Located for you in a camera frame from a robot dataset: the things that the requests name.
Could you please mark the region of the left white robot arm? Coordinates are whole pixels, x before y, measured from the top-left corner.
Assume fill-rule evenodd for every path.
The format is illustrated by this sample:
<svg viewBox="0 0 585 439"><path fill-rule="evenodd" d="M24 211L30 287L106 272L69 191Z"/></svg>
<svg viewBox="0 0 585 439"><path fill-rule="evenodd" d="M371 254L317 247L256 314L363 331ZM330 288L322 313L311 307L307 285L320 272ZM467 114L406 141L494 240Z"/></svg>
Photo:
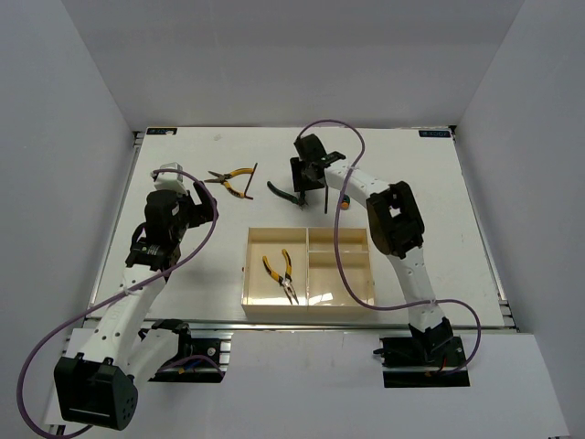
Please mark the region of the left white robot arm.
<svg viewBox="0 0 585 439"><path fill-rule="evenodd" d="M182 365L192 357L194 345L181 320L160 320L144 337L139 331L179 265L186 231L217 220L216 201L200 184L193 191L180 180L154 186L124 261L122 298L107 305L75 356L60 358L54 369L65 421L121 431L133 418L140 387L167 361Z"/></svg>

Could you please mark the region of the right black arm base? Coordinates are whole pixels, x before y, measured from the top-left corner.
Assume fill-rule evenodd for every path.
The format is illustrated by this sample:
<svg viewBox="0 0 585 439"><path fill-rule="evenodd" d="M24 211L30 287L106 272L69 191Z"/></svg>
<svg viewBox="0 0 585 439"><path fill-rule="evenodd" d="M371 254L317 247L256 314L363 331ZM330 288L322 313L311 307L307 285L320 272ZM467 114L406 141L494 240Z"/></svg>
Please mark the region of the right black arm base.
<svg viewBox="0 0 585 439"><path fill-rule="evenodd" d="M410 337L384 337L373 356L381 360L387 389L467 388L471 385L463 343L454 337L438 354L426 357Z"/></svg>

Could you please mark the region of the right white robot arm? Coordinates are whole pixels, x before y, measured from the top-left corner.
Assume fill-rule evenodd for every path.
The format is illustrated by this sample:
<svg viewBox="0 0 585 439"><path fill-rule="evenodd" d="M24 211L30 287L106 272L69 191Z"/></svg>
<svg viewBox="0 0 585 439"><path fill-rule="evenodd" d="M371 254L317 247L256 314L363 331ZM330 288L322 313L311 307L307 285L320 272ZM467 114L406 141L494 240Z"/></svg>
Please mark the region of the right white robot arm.
<svg viewBox="0 0 585 439"><path fill-rule="evenodd" d="M410 186L389 183L350 164L344 155L325 151L314 134L294 141L298 175L311 187L333 188L367 212L369 235L395 271L409 316L412 351L421 363L442 358L453 337L449 319L436 302L423 257L424 223Z"/></svg>

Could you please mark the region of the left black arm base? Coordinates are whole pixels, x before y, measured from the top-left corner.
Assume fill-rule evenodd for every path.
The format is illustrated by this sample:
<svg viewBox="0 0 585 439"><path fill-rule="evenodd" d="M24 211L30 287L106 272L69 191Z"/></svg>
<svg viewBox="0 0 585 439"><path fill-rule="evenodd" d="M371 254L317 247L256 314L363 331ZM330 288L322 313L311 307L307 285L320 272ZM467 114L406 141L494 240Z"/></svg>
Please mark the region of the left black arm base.
<svg viewBox="0 0 585 439"><path fill-rule="evenodd" d="M223 381L230 353L230 336L198 331L183 324L177 353L149 380L161 383L216 383Z"/></svg>

